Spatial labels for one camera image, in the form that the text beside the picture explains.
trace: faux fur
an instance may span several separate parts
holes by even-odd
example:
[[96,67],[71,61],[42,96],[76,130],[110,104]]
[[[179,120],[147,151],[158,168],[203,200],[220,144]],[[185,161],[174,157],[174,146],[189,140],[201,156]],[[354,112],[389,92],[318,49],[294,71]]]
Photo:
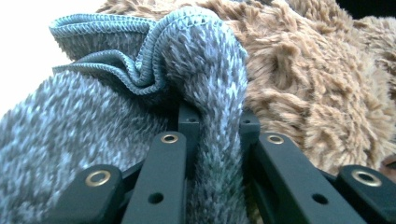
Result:
[[393,18],[353,21],[333,0],[108,0],[98,12],[158,20],[186,5],[213,10],[247,50],[246,107],[263,132],[287,134],[332,174],[396,153]]

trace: knitted fabric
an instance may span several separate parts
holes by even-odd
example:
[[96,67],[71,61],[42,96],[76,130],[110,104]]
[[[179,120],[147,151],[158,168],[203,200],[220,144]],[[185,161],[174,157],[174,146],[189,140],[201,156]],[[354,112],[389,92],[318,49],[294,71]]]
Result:
[[180,99],[202,124],[188,221],[248,222],[238,134],[247,55],[216,14],[184,7],[158,22],[73,15],[50,29],[76,61],[55,67],[0,122],[2,222],[44,220],[84,168],[143,160]]

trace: hole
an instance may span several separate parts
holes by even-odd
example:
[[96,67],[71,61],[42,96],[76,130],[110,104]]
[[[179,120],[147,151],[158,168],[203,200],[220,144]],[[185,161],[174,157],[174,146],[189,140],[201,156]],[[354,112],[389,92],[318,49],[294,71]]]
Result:
[[188,122],[196,122],[197,119],[187,119]]
[[267,140],[268,140],[268,142],[274,143],[274,144],[282,144],[285,141],[285,140],[283,140],[282,137],[280,137],[278,135],[269,135],[267,137]]
[[101,173],[101,174],[97,174],[97,175],[93,175],[91,178],[92,182],[101,182],[106,178],[106,175]]
[[320,203],[320,204],[328,204],[329,203],[327,198],[321,194],[314,194],[314,195],[312,195],[312,198],[314,199],[315,202]]
[[85,179],[85,184],[90,187],[99,187],[104,185],[111,177],[109,171],[100,170],[90,173]]
[[148,196],[148,202],[152,204],[157,204],[163,201],[163,194],[161,193],[153,193]]
[[365,181],[369,181],[369,182],[373,182],[373,181],[374,181],[373,178],[370,177],[370,176],[367,175],[367,174],[358,174],[358,176],[359,176],[361,179],[365,180]]
[[175,143],[175,142],[177,142],[177,140],[178,140],[178,137],[177,137],[177,135],[174,135],[174,134],[167,134],[161,138],[161,141],[163,141],[163,143],[167,143],[167,144]]
[[363,170],[352,171],[352,176],[363,185],[367,185],[370,187],[379,187],[382,185],[382,182],[378,177]]
[[175,140],[175,137],[174,136],[165,136],[165,141],[173,141],[173,140]]

